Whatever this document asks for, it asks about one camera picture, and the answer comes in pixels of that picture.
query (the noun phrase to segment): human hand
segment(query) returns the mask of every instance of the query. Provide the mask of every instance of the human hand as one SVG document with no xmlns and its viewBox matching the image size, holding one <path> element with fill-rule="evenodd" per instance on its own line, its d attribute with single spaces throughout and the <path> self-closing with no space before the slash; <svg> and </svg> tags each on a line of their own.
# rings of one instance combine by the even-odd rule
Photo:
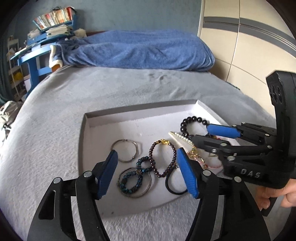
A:
<svg viewBox="0 0 296 241">
<path fill-rule="evenodd" d="M 260 210 L 267 209 L 270 205 L 270 197 L 284 196 L 281 202 L 282 207 L 296 206 L 296 180 L 290 179 L 287 185 L 282 189 L 273 189 L 266 187 L 257 187 L 255 201 Z"/>
</svg>

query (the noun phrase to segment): blue towel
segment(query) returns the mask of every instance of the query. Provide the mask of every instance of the blue towel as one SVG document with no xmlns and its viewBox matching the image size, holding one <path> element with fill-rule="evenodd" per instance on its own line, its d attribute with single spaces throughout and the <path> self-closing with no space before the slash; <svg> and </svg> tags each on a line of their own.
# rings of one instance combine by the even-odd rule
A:
<svg viewBox="0 0 296 241">
<path fill-rule="evenodd" d="M 207 71 L 215 62 L 196 35 L 176 30 L 107 31 L 60 41 L 53 60 L 64 65 Z"/>
</svg>

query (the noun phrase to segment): fluffy gray fabric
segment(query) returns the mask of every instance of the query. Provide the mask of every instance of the fluffy gray fabric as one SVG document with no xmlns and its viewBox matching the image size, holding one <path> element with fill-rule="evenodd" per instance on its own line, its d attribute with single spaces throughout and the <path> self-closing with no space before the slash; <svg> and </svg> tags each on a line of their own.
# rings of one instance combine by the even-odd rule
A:
<svg viewBox="0 0 296 241">
<path fill-rule="evenodd" d="M 84 113 L 187 99 L 201 100 L 228 124 L 244 121 L 275 127 L 275 120 L 255 101 L 210 73 L 66 66 L 43 80 L 20 110 L 0 157 L 0 208 L 16 233 L 26 240 L 36 208 L 54 177 L 78 176 Z M 104 224 L 111 240 L 179 241 L 186 238 L 196 208 L 197 201 L 185 195 Z M 77 207 L 73 212 L 78 238 L 83 239 Z M 271 223 L 269 230 L 278 232 L 284 221 Z"/>
</svg>

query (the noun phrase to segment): gold clasp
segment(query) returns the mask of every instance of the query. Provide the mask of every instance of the gold clasp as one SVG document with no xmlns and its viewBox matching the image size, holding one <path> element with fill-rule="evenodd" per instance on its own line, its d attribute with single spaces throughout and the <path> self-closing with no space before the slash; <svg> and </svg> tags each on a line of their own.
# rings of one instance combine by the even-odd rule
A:
<svg viewBox="0 0 296 241">
<path fill-rule="evenodd" d="M 161 144 L 165 144 L 165 145 L 168 145 L 170 142 L 166 139 L 160 139 L 161 141 Z"/>
</svg>

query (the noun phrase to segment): teal curtain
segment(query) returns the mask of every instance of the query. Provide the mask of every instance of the teal curtain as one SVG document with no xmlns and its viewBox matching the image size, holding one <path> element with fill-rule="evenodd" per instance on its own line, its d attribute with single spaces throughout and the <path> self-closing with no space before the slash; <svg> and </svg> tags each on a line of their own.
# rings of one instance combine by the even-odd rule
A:
<svg viewBox="0 0 296 241">
<path fill-rule="evenodd" d="M 9 100 L 14 100 L 11 85 L 8 79 L 9 63 L 7 62 L 7 30 L 0 39 L 0 105 Z"/>
</svg>

